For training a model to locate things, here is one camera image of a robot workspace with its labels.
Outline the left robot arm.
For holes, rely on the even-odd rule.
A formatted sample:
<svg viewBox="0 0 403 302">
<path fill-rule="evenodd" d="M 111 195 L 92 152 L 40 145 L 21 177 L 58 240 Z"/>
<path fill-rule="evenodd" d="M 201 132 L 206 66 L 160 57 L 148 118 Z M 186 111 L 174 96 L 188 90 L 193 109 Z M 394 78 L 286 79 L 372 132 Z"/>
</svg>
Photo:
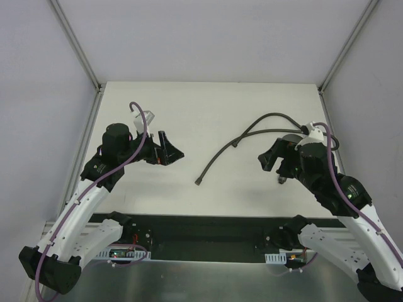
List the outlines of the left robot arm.
<svg viewBox="0 0 403 302">
<path fill-rule="evenodd" d="M 82 270 L 107 246 L 134 245 L 133 220 L 112 212 L 89 235 L 81 236 L 94 211 L 112 192 L 125 173 L 125 165 L 141 160 L 167 166 L 184 157 L 164 131 L 159 143 L 148 133 L 135 137 L 123 123 L 106 127 L 102 144 L 84 166 L 78 187 L 50 231 L 36 247 L 23 247 L 18 258 L 35 285 L 67 294 L 78 282 Z"/>
</svg>

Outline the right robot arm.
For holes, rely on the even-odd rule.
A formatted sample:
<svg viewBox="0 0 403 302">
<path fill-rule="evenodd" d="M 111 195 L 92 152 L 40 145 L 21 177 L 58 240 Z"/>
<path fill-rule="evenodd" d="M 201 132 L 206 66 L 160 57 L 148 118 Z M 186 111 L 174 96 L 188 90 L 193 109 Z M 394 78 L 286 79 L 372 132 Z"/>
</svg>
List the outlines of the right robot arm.
<svg viewBox="0 0 403 302">
<path fill-rule="evenodd" d="M 281 159 L 277 174 L 298 180 L 316 201 L 352 234 L 361 251 L 323 235 L 307 218 L 293 217 L 277 234 L 275 245 L 291 250 L 300 245 L 318 253 L 347 274 L 367 301 L 402 301 L 402 252 L 380 221 L 372 199 L 354 177 L 338 173 L 323 138 L 287 135 L 258 156 L 264 171 Z"/>
</svg>

